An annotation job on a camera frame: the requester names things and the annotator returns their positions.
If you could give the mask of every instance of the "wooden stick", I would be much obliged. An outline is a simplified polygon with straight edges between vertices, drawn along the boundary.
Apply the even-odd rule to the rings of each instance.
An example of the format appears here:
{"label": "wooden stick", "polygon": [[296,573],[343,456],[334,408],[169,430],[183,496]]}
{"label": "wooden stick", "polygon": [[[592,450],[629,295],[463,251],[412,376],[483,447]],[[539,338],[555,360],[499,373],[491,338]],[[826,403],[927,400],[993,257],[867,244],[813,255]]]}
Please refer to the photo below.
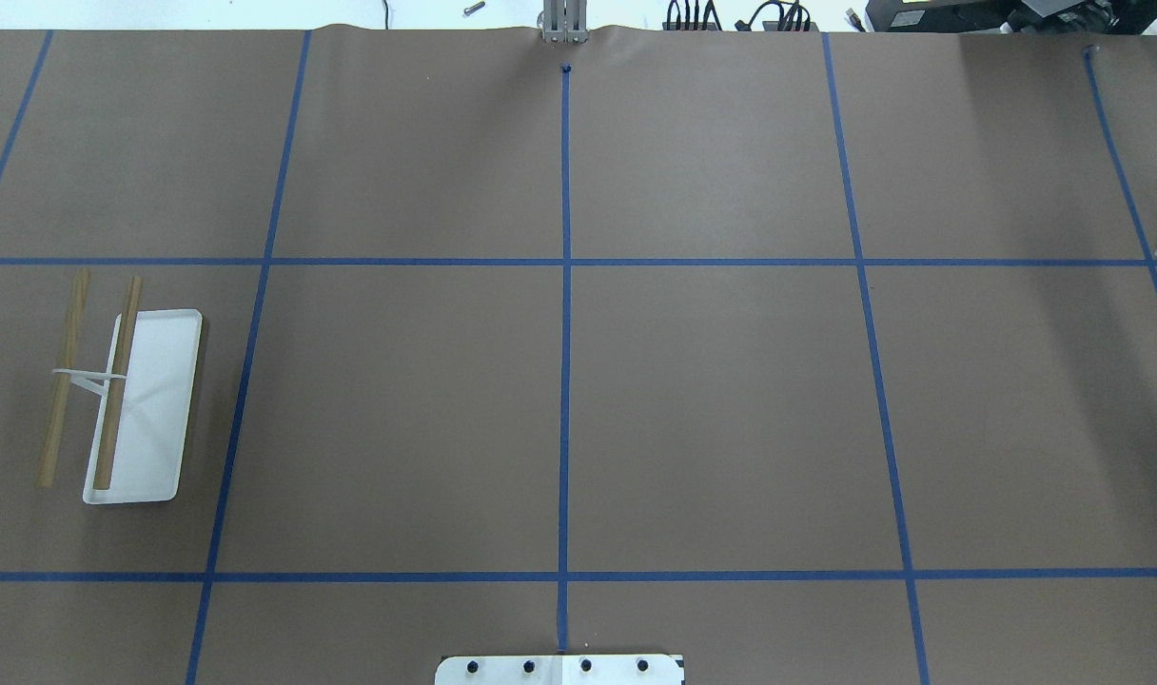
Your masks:
{"label": "wooden stick", "polygon": [[[110,373],[125,376],[131,369],[131,348],[134,346],[134,326],[139,318],[139,295],[142,292],[142,279],[131,277],[131,289],[126,292],[126,308],[121,311],[121,324],[118,326],[118,344],[113,351],[113,368]],[[96,454],[96,476],[93,477],[95,489],[109,489],[113,480],[113,455],[118,448],[118,428],[121,425],[121,398],[126,395],[124,377],[110,378],[110,392],[104,400],[104,423],[101,426],[101,447]]]}
{"label": "wooden stick", "polygon": [[[75,352],[79,351],[79,325],[83,323],[83,307],[88,303],[88,281],[91,279],[88,268],[75,272],[71,281],[71,301],[67,303],[67,317],[61,331],[61,351],[58,351],[56,368],[74,368]],[[53,377],[53,399],[50,403],[50,420],[46,423],[46,435],[42,443],[42,459],[38,462],[38,487],[53,485],[53,473],[58,465],[58,445],[61,443],[61,425],[67,417],[67,393],[71,390],[71,377],[58,373]]]}

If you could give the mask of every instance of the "blue tape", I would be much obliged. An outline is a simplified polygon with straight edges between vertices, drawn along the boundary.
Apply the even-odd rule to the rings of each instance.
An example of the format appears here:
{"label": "blue tape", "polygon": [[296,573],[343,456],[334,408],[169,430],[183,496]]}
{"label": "blue tape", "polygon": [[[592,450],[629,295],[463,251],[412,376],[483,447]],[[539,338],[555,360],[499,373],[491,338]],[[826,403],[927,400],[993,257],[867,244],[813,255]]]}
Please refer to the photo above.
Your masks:
{"label": "blue tape", "polygon": [[[823,38],[823,60],[827,71],[827,96],[832,105],[832,123],[837,134],[837,153],[840,156],[840,181],[843,184],[845,211],[849,214],[849,235],[854,240],[854,259],[857,259],[857,289],[862,299],[862,317],[865,321],[865,341],[870,347],[870,369],[875,373],[875,396],[879,407],[879,427],[883,429],[883,448],[886,451],[887,478],[892,483],[892,509],[896,511],[896,529],[900,540],[900,560],[906,574],[913,573],[913,551],[908,545],[908,520],[904,513],[904,493],[900,489],[900,469],[896,461],[896,442],[892,440],[892,418],[887,411],[886,386],[883,385],[883,364],[879,361],[878,338],[875,334],[875,312],[870,304],[870,285],[865,280],[865,259],[862,255],[862,238],[857,227],[857,207],[854,202],[854,186],[849,181],[849,155],[845,150],[845,131],[840,120],[840,103],[837,96],[837,74],[832,64],[832,46],[827,34]],[[926,660],[924,632],[921,627],[921,606],[918,602],[918,584],[908,577],[908,619],[913,625],[913,648],[918,656],[918,673],[922,685],[929,685],[929,666]]]}
{"label": "blue tape", "polygon": [[1119,152],[1115,148],[1115,140],[1112,138],[1111,126],[1107,123],[1107,112],[1104,110],[1104,97],[1099,91],[1099,79],[1096,78],[1096,65],[1093,57],[1097,49],[1093,45],[1082,51],[1082,60],[1086,68],[1086,79],[1090,82],[1090,95],[1096,102],[1096,113],[1099,116],[1099,128],[1104,133],[1104,142],[1107,143],[1107,153],[1111,155],[1112,165],[1115,169],[1115,178],[1119,179],[1119,190],[1123,193],[1123,204],[1128,205],[1128,216],[1133,220],[1133,229],[1136,230],[1136,238],[1141,245],[1141,253],[1144,256],[1145,267],[1149,268],[1149,280],[1154,282],[1154,293],[1157,295],[1157,262],[1154,252],[1149,250],[1149,240],[1144,237],[1144,226],[1141,224],[1141,214],[1136,212],[1136,200],[1133,199],[1133,190],[1128,184],[1128,175],[1123,174],[1123,164],[1119,161]]}
{"label": "blue tape", "polygon": [[570,69],[561,65],[561,399],[558,447],[558,650],[569,647],[570,587]]}
{"label": "blue tape", "polygon": [[1071,577],[1157,577],[1157,567],[1134,568],[952,568],[913,572],[918,581],[1071,580]]}
{"label": "blue tape", "polygon": [[[0,570],[0,582],[202,582],[206,573]],[[218,572],[211,581],[251,584],[464,584],[464,582],[824,582],[824,581],[1071,581],[1157,577],[1157,567],[935,568],[845,570],[492,570],[492,572]]]}
{"label": "blue tape", "polygon": [[557,582],[552,570],[389,572],[389,573],[216,573],[215,582],[369,582],[369,584],[435,584],[435,582]]}
{"label": "blue tape", "polygon": [[246,265],[265,264],[260,257],[0,257],[0,265]]}
{"label": "blue tape", "polygon": [[0,182],[3,181],[3,170],[8,168],[8,160],[13,156],[13,145],[16,143],[16,135],[21,131],[21,123],[24,121],[24,112],[29,109],[29,101],[34,98],[34,90],[38,87],[38,78],[42,75],[42,67],[45,65],[45,57],[50,52],[50,43],[53,40],[53,31],[47,30],[42,40],[42,49],[34,64],[34,72],[29,74],[29,83],[24,87],[24,96],[21,97],[21,105],[16,109],[16,118],[13,119],[13,128],[8,131],[8,139],[3,142],[3,152],[0,153]]}
{"label": "blue tape", "polygon": [[904,581],[897,570],[573,570],[570,582]]}
{"label": "blue tape", "polygon": [[312,31],[303,31],[303,44],[300,47],[300,67],[295,75],[295,90],[292,93],[292,113],[287,117],[287,138],[282,142],[282,160],[279,163],[278,181],[274,186],[274,202],[271,207],[270,229],[265,235],[265,264],[261,265],[260,278],[257,280],[257,296],[253,300],[253,316],[249,322],[249,341],[244,346],[244,363],[239,370],[239,388],[236,391],[236,410],[231,420],[231,434],[228,437],[228,455],[222,465],[222,481],[219,483],[219,500],[214,510],[214,524],[211,529],[211,547],[207,551],[206,579],[201,582],[199,612],[194,624],[194,641],[190,646],[190,660],[185,671],[186,685],[194,684],[197,666],[201,657],[201,636],[206,632],[207,614],[211,610],[211,590],[214,569],[219,560],[219,540],[222,538],[222,522],[228,510],[228,495],[231,491],[233,469],[236,463],[236,447],[239,443],[239,426],[244,420],[244,404],[249,396],[249,378],[252,376],[253,355],[257,348],[257,334],[261,324],[261,308],[265,307],[265,287],[270,281],[270,259],[274,253],[274,240],[278,234],[278,218],[282,205],[282,187],[287,182],[287,165],[292,163],[292,145],[295,142],[295,125],[300,112],[300,95],[303,91],[303,74],[308,68],[308,49],[312,44]]}
{"label": "blue tape", "polygon": [[205,573],[0,570],[0,582],[201,582]]}
{"label": "blue tape", "polygon": [[1145,259],[946,257],[0,257],[0,265],[391,265],[391,267],[1089,267],[1145,268]]}

